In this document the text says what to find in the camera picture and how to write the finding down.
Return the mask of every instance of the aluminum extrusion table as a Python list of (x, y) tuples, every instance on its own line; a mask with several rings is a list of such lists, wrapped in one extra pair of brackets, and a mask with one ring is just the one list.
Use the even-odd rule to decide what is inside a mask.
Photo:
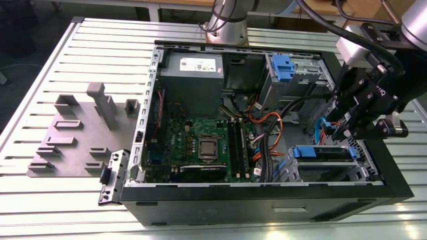
[[(387, 140), (415, 197), (335, 223), (143, 226), (123, 206), (97, 206), (97, 178), (29, 178), (60, 94), (92, 101), (89, 82), (104, 82), (116, 103), (141, 98), (153, 41), (204, 42), (196, 25), (87, 18), (72, 22), (0, 136), (0, 237), (76, 239), (427, 239), (427, 117), (416, 101), (402, 118), (411, 134)], [(327, 33), (248, 29), (254, 46), (332, 51)]]

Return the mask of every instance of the floor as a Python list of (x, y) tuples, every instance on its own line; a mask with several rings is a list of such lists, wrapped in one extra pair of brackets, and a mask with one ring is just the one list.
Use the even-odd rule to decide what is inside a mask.
[[(28, 29), (36, 46), (35, 53), (23, 58), (11, 57), (0, 53), (0, 73), (8, 79), (7, 84), (0, 85), (0, 133), (8, 124), (9, 118), (37, 77), (41, 66), (51, 55), (73, 16), (120, 20), (149, 19), (144, 8), (136, 11), (133, 7), (73, 3), (63, 3), (61, 8), (60, 12), (55, 12), (49, 2), (36, 1), (33, 9), (39, 24)], [(163, 10), (161, 18), (164, 22), (196, 24), (208, 21), (211, 13)], [(270, 28), (268, 21), (270, 19), (266, 16), (250, 16), (248, 26), (252, 28)]]

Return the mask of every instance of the green motherboard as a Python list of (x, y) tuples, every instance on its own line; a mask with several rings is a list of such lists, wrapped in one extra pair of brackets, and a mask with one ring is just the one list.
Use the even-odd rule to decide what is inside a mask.
[[(215, 183), (254, 182), (248, 151), (244, 146), (247, 144), (244, 138), (252, 130), (252, 125), (234, 123), (230, 120), (171, 118), (167, 123), (161, 161), (157, 165), (152, 165), (153, 181), (169, 183), (169, 174), (175, 166), (223, 166), (224, 177), (216, 179)], [(204, 140), (215, 143), (212, 144), (215, 156), (207, 157), (208, 159), (201, 149)]]

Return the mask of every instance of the motherboard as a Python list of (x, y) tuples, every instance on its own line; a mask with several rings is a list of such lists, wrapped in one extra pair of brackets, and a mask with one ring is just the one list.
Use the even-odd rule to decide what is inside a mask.
[(247, 142), (252, 130), (242, 119), (171, 118), (164, 151), (149, 155), (148, 182), (254, 182)]

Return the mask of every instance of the power supply label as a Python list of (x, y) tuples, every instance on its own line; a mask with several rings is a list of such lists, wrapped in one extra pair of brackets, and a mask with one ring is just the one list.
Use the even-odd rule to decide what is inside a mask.
[(215, 59), (183, 57), (179, 62), (180, 71), (216, 72)]

